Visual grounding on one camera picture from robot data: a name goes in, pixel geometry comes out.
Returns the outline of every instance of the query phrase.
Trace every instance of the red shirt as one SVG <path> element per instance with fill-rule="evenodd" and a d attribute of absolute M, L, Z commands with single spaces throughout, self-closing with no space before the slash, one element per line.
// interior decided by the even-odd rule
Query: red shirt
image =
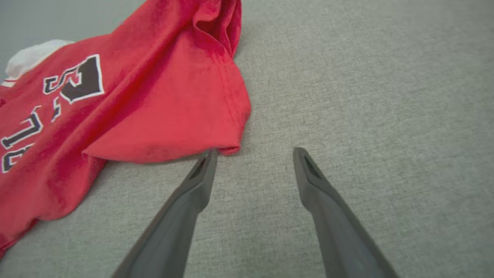
<path fill-rule="evenodd" d="M 106 160 L 238 151 L 240 30 L 240 0 L 148 0 L 0 86 L 0 257 L 37 220 L 73 211 Z"/>

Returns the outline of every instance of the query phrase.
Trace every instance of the t-shirt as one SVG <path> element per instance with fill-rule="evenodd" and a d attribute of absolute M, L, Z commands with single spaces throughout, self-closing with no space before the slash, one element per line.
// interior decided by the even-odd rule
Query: t-shirt
<path fill-rule="evenodd" d="M 106 160 L 238 151 L 240 30 L 240 0 L 148 0 L 0 86 L 0 257 L 37 220 L 73 211 Z"/>

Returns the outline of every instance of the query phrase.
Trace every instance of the gray background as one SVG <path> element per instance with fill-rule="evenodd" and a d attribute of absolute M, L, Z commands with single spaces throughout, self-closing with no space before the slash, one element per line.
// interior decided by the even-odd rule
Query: gray background
<path fill-rule="evenodd" d="M 2 0 L 0 65 L 112 31 L 141 0 Z M 252 116 L 220 157 L 186 277 L 324 277 L 291 152 L 305 147 L 402 277 L 494 276 L 494 1 L 244 0 Z M 1 277 L 108 277 L 191 159 L 110 162 Z"/>

